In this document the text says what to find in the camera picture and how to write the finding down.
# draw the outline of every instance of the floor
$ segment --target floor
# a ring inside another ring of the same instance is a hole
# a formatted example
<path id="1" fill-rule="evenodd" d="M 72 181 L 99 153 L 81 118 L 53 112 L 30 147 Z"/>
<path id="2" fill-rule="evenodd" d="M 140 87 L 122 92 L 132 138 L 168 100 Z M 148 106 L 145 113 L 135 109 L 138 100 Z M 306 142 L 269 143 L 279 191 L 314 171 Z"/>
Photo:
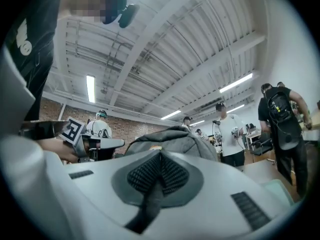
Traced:
<path id="1" fill-rule="evenodd" d="M 249 164 L 253 163 L 253 155 L 248 150 L 245 151 L 244 157 L 245 157 L 245 160 L 244 160 L 244 164 L 245 165 L 249 165 Z M 255 156 L 254 157 L 254 162 L 256 163 L 256 162 L 259 162 L 259 161 L 262 161 L 262 160 L 265 160 L 265 159 L 275 160 L 276 156 L 275 156 L 274 150 L 266 152 L 261 156 Z M 291 178 L 292 178 L 292 185 L 294 187 L 296 187 L 296 175 L 293 172 L 291 173 Z"/>
<path id="2" fill-rule="evenodd" d="M 318 163 L 320 162 L 320 159 L 319 159 L 320 153 L 319 153 L 319 150 L 314 145 L 306 144 L 305 147 L 307 152 L 308 188 L 310 188 L 312 186 L 313 179 L 316 176 L 316 172 L 318 170 Z M 245 151 L 244 156 L 245 156 L 245 161 L 244 161 L 245 165 L 253 163 L 252 154 L 248 150 Z M 276 158 L 275 152 L 274 150 L 271 150 L 269 152 L 264 153 L 261 156 L 255 156 L 254 162 L 258 162 L 265 159 L 275 160 L 275 158 Z M 296 186 L 296 175 L 293 172 L 291 172 L 291 178 L 292 178 L 292 185 Z"/>

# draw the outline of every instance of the man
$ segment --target man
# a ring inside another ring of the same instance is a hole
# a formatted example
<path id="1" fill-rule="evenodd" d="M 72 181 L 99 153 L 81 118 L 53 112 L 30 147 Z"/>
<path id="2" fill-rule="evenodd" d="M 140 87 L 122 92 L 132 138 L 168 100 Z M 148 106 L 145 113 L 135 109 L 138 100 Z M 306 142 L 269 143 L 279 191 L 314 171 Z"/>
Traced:
<path id="1" fill-rule="evenodd" d="M 191 123 L 192 118 L 190 118 L 189 116 L 185 116 L 183 118 L 183 123 L 182 123 L 182 127 L 187 128 L 190 132 L 191 132 L 191 127 L 190 127 L 190 123 Z"/>
<path id="2" fill-rule="evenodd" d="M 39 119 L 40 102 L 54 58 L 53 38 L 58 19 L 69 16 L 109 24 L 116 19 L 127 0 L 32 0 L 12 25 L 5 45 L 24 77 L 35 102 L 25 120 Z M 69 162 L 76 162 L 74 149 L 59 139 L 38 142 L 43 149 L 56 152 Z"/>
<path id="3" fill-rule="evenodd" d="M 204 132 L 202 132 L 200 129 L 197 129 L 195 132 L 197 133 L 196 136 L 199 139 L 202 139 L 202 140 L 205 140 L 205 141 L 209 141 L 209 137 Z"/>
<path id="4" fill-rule="evenodd" d="M 274 146 L 274 152 L 277 162 L 278 171 L 292 184 L 291 179 L 291 159 L 294 163 L 294 171 L 296 177 L 296 188 L 298 194 L 303 197 L 307 190 L 307 179 L 308 179 L 308 170 L 307 170 L 307 153 L 304 144 L 304 139 L 301 135 L 301 131 L 297 136 L 298 144 L 296 147 L 282 150 L 279 144 L 279 131 L 280 134 L 282 132 L 286 132 L 288 130 L 279 130 L 279 125 L 276 125 L 271 120 L 269 109 L 268 109 L 268 101 L 272 96 L 274 96 L 277 92 L 281 91 L 284 93 L 289 101 L 296 102 L 300 109 L 303 112 L 305 121 L 304 123 L 308 128 L 312 126 L 311 119 L 308 114 L 308 106 L 305 100 L 295 91 L 290 90 L 286 87 L 273 87 L 269 83 L 265 83 L 261 86 L 261 92 L 263 94 L 263 98 L 261 98 L 259 107 L 258 107 L 258 118 L 261 125 L 261 130 L 266 133 L 272 133 L 272 140 Z M 296 129 L 301 129 L 296 117 L 292 117 L 291 126 Z"/>
<path id="5" fill-rule="evenodd" d="M 107 124 L 107 113 L 104 110 L 99 110 L 96 113 L 96 119 L 88 123 L 86 129 L 94 137 L 112 138 L 112 131 Z"/>
<path id="6" fill-rule="evenodd" d="M 221 102 L 216 104 L 215 109 L 220 116 L 220 125 L 214 125 L 214 132 L 222 135 L 221 162 L 233 167 L 243 166 L 245 146 L 241 138 L 246 133 L 244 123 L 236 114 L 227 114 L 226 106 Z"/>

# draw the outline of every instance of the fluorescent light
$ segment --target fluorescent light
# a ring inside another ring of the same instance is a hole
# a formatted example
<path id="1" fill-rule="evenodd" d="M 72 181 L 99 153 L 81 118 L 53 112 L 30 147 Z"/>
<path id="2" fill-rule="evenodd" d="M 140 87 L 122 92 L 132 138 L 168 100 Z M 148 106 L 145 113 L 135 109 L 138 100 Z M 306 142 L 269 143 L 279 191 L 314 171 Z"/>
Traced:
<path id="1" fill-rule="evenodd" d="M 248 74 L 247 76 L 239 79 L 238 81 L 235 81 L 229 85 L 227 85 L 226 87 L 223 87 L 222 89 L 220 89 L 220 93 L 222 94 L 223 92 L 225 92 L 226 90 L 229 90 L 231 89 L 232 87 L 235 87 L 237 85 L 240 85 L 241 83 L 243 83 L 244 81 L 247 81 L 249 80 L 250 78 L 252 78 L 253 74 Z"/>
<path id="2" fill-rule="evenodd" d="M 181 112 L 180 110 L 177 110 L 171 114 L 166 115 L 165 117 L 162 117 L 161 120 L 165 120 L 167 118 L 173 117 L 174 115 L 179 114 L 180 112 Z"/>
<path id="3" fill-rule="evenodd" d="M 244 106 L 245 106 L 245 104 L 243 104 L 243 105 L 241 105 L 241 106 L 237 106 L 236 108 L 227 111 L 227 113 L 230 113 L 230 112 L 235 111 L 235 110 L 237 110 L 237 109 L 243 108 Z"/>
<path id="4" fill-rule="evenodd" d="M 95 103 L 95 77 L 91 75 L 86 76 L 86 88 L 88 90 L 89 102 Z"/>
<path id="5" fill-rule="evenodd" d="M 195 125 L 197 125 L 197 124 L 200 124 L 200 123 L 202 123 L 202 122 L 204 122 L 205 120 L 202 120 L 202 121 L 200 121 L 200 122 L 195 122 L 195 123 L 193 123 L 193 124 L 190 124 L 190 126 L 195 126 Z"/>

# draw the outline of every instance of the hand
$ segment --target hand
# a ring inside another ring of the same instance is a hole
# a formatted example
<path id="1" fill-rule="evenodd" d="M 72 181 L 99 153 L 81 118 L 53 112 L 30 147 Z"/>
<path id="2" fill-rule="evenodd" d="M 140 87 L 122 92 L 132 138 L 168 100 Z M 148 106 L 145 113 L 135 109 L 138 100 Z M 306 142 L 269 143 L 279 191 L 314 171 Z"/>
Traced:
<path id="1" fill-rule="evenodd" d="M 70 163 L 77 163 L 78 157 L 75 155 L 73 147 L 65 143 L 61 139 L 48 138 L 36 141 L 43 150 L 52 151 L 56 153 L 63 161 Z"/>
<path id="2" fill-rule="evenodd" d="M 305 120 L 304 120 L 304 126 L 308 129 L 308 130 L 311 130 L 312 129 L 312 120 L 310 117 L 307 117 Z"/>

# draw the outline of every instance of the gray fabric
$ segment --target gray fabric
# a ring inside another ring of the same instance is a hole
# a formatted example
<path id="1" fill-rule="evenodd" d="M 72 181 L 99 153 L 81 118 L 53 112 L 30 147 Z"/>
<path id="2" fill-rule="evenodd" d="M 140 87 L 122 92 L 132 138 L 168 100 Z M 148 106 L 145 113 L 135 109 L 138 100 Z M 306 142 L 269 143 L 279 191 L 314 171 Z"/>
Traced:
<path id="1" fill-rule="evenodd" d="M 146 134 L 133 141 L 125 152 L 125 156 L 147 151 L 151 146 L 161 146 L 163 149 L 217 161 L 217 152 L 208 141 L 202 140 L 182 126 L 173 126 L 166 130 Z"/>

